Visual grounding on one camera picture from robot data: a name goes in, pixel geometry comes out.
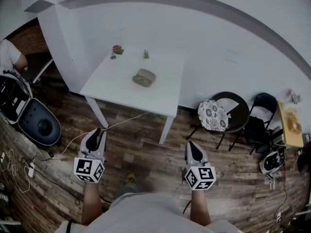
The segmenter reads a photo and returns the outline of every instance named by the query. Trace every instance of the white table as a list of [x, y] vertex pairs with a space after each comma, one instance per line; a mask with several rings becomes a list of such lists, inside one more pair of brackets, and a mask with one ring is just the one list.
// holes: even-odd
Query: white table
[[[159, 144], [163, 144], [176, 117], [184, 62], [165, 53], [149, 53], [143, 59], [142, 50], [125, 49], [115, 60], [108, 55], [97, 67], [80, 94], [84, 95], [101, 124], [108, 123], [95, 99], [121, 104], [136, 109], [167, 116]], [[139, 69], [147, 69], [156, 75], [151, 87], [133, 82]]]

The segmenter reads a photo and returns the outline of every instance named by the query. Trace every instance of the wooden floor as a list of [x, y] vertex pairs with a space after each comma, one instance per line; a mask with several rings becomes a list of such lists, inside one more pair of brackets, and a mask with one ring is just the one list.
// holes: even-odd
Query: wooden floor
[[[69, 94], [61, 83], [47, 83], [43, 80], [34, 89], [39, 98], [58, 118], [62, 126], [62, 144], [52, 147], [57, 157], [74, 137], [89, 132], [100, 124], [84, 98]], [[111, 103], [99, 103], [109, 125], [138, 116], [138, 111]], [[185, 167], [185, 137], [196, 125], [196, 116], [191, 112], [178, 110], [168, 138], [159, 145], [165, 117], [146, 114], [137, 119], [113, 127], [107, 133], [105, 172], [100, 181], [100, 193], [112, 200], [115, 192], [123, 185], [128, 172], [134, 172], [144, 191], [165, 194], [172, 197], [182, 210], [190, 200], [191, 190], [181, 182], [181, 170]], [[16, 133], [9, 125], [0, 122], [1, 152], [13, 149], [18, 165], [16, 180], [25, 190], [28, 180], [19, 162], [21, 157], [33, 157], [37, 148], [24, 136]], [[207, 152], [208, 159], [216, 169], [217, 182], [208, 191], [208, 210], [213, 221], [227, 219], [244, 232], [266, 233], [275, 226], [274, 212], [285, 200], [283, 188], [284, 171], [280, 171], [276, 189], [270, 190], [269, 181], [259, 171], [259, 154], [249, 155], [251, 147], [243, 137], [228, 152], [234, 135], [227, 135], [219, 150], [216, 150], [220, 136], [198, 131], [192, 138]], [[83, 198], [83, 186], [75, 179], [73, 159], [77, 156], [81, 137], [74, 140], [55, 165], [47, 166], [35, 161], [39, 170], [51, 181], [65, 187]], [[286, 190], [288, 199], [282, 206], [282, 223], [287, 222], [297, 211], [301, 211], [308, 200], [309, 174], [293, 175], [295, 153], [286, 152]], [[73, 218], [80, 221], [82, 203], [75, 205], [75, 198], [68, 192], [45, 180], [35, 172], [31, 178], [30, 191], [22, 194], [7, 171], [2, 173], [11, 193], [10, 210], [15, 220], [22, 222], [24, 230], [30, 233], [54, 232], [63, 220]]]

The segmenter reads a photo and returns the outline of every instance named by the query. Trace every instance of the person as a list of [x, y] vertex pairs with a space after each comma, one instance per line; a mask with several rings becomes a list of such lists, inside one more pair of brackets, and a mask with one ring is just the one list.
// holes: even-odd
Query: person
[[238, 233], [236, 227], [220, 220], [211, 223], [204, 191], [192, 191], [190, 220], [173, 199], [159, 194], [141, 193], [134, 174], [116, 194], [109, 210], [102, 214], [96, 183], [86, 183], [82, 225], [63, 222], [56, 233]]
[[27, 59], [10, 41], [0, 41], [0, 66], [9, 71], [20, 73], [27, 67]]

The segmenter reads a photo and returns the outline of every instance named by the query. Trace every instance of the person's arm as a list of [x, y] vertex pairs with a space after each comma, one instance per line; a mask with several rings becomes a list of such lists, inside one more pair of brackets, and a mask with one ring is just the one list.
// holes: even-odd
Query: person's arm
[[24, 68], [28, 65], [27, 59], [24, 54], [22, 54], [10, 41], [6, 41], [7, 44], [7, 52], [10, 58], [10, 61], [14, 65], [15, 69], [18, 72], [24, 70]]
[[98, 186], [96, 183], [86, 182], [84, 185], [81, 223], [83, 225], [89, 225], [102, 214], [102, 204], [101, 198], [99, 197]]
[[192, 191], [190, 220], [206, 226], [211, 223], [207, 210], [204, 191]]

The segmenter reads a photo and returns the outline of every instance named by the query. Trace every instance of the brick wall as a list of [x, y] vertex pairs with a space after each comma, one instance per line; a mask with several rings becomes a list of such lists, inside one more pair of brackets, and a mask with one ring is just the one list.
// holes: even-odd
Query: brick wall
[[15, 30], [7, 39], [25, 55], [49, 51], [37, 18]]

